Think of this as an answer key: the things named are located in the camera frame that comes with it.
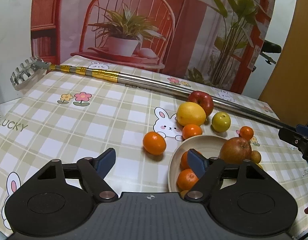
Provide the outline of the red apple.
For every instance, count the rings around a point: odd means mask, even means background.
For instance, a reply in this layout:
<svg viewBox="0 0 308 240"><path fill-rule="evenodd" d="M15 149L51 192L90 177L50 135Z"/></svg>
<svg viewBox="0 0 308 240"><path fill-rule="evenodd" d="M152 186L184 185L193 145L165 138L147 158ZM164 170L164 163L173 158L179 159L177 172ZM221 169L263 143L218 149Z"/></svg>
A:
<svg viewBox="0 0 308 240"><path fill-rule="evenodd" d="M206 93L199 90L193 91L189 97L189 102L194 102L200 105L206 113L206 116L210 116L214 110L214 102L212 97Z"/></svg>

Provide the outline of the beige round plate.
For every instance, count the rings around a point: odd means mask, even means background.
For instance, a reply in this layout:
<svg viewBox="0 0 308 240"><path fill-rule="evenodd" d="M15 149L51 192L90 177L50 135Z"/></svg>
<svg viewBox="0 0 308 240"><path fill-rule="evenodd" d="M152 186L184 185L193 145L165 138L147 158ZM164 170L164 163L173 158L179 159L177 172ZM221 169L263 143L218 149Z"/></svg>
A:
<svg viewBox="0 0 308 240"><path fill-rule="evenodd" d="M181 190L177 185L177 178L181 169L181 157L184 152L190 148L194 148L200 152L205 158L218 157L223 144L227 139L212 135L198 135L183 141L180 146L174 151L169 163L168 169L168 189L169 192Z"/></svg>

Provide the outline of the small orange tangerine by lemon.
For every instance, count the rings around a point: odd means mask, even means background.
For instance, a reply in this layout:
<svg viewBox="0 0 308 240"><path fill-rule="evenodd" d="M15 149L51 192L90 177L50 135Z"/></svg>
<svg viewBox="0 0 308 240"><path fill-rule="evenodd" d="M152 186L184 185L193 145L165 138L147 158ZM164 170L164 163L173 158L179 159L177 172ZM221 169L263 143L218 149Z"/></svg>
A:
<svg viewBox="0 0 308 240"><path fill-rule="evenodd" d="M200 126L197 126L195 124L187 124L183 127L182 137L184 140L187 140L197 135L202 135L202 129Z"/></svg>

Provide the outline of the small brown longan behind apple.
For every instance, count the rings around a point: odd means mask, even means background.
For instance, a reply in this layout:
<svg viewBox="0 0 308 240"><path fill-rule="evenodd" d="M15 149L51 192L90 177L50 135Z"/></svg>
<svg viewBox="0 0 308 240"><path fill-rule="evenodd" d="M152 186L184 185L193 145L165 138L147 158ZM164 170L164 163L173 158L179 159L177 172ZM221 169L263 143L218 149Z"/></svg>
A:
<svg viewBox="0 0 308 240"><path fill-rule="evenodd" d="M260 152L253 150L251 152L251 161L253 161L256 164L259 164L261 162L261 154Z"/></svg>

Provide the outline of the green round fruit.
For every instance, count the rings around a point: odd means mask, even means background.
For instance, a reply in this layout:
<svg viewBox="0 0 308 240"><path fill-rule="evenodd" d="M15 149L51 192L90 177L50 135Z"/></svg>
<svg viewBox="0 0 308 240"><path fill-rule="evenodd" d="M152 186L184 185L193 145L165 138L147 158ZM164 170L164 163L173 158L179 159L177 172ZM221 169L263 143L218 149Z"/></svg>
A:
<svg viewBox="0 0 308 240"><path fill-rule="evenodd" d="M231 126L230 116L225 112L217 112L212 118L211 125L216 132L225 132Z"/></svg>

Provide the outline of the small yellow-orange kumquat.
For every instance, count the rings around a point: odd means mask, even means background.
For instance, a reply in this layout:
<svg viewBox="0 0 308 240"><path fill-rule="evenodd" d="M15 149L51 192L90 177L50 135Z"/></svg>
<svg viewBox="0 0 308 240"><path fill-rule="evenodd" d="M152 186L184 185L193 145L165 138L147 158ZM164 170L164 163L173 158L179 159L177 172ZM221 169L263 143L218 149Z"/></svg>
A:
<svg viewBox="0 0 308 240"><path fill-rule="evenodd" d="M243 126L240 128L239 130L239 135L240 137L242 137L243 139L246 140L251 140L254 137L254 131L251 127L249 126Z"/></svg>

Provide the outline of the large yellow lemon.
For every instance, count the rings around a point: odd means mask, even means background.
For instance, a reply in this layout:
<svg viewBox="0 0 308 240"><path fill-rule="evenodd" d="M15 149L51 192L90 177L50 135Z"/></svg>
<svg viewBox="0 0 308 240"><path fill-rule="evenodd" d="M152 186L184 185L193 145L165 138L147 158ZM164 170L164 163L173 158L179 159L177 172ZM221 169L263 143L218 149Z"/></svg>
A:
<svg viewBox="0 0 308 240"><path fill-rule="evenodd" d="M180 104L176 113L177 121L180 125L188 124L201 126L206 121L204 109L197 103L184 102Z"/></svg>

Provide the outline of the black exercise bike seat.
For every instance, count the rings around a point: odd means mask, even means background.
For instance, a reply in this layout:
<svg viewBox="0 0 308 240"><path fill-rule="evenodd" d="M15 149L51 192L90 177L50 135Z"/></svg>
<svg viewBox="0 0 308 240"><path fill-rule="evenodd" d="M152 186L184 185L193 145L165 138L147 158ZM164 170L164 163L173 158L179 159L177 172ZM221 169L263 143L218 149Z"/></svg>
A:
<svg viewBox="0 0 308 240"><path fill-rule="evenodd" d="M282 51L282 47L280 45L265 40L263 42L259 56L263 57L267 64L272 65L272 64L276 64L277 62L274 61L274 59L272 59L270 56L268 56L268 53L280 54L281 51Z"/></svg>

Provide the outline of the telescopic metal pole with rake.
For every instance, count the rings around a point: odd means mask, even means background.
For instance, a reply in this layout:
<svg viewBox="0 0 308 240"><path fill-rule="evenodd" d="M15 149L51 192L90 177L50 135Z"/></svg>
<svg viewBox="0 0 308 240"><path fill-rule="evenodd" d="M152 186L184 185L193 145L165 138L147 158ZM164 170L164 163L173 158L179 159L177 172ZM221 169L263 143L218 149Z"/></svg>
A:
<svg viewBox="0 0 308 240"><path fill-rule="evenodd" d="M164 83L162 81L156 81L153 79L136 76L132 74L125 74L114 70L89 69L87 67L81 67L81 66L74 67L69 65L52 64L50 62L44 62L38 56L34 56L28 60L25 60L25 63L21 63L18 67L16 67L15 71L12 72L10 76L10 82L14 87L14 89L20 90L21 87L25 85L25 82L29 81L30 78L39 70L43 71L54 70L63 73L88 76L112 83L121 83L123 85L145 88L172 96L178 96L181 98L188 98L189 95L193 92L189 88L181 88L174 85L170 85L168 83ZM222 98L218 98L215 96L213 96L212 99L214 102L214 106L219 109L230 111L237 115L261 122L263 124L270 125L277 129L285 128L293 132L296 131L294 127L287 125L279 121L278 119L270 117L266 114L260 113L245 106L241 106L238 105L237 103Z"/></svg>

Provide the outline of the printed room backdrop poster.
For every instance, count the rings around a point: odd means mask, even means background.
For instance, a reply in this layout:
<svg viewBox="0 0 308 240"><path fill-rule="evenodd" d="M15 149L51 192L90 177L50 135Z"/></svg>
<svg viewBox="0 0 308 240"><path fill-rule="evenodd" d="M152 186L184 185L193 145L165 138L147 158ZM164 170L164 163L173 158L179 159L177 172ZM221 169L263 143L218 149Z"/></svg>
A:
<svg viewBox="0 0 308 240"><path fill-rule="evenodd" d="M31 49L122 64L241 93L275 0L32 0Z"/></svg>

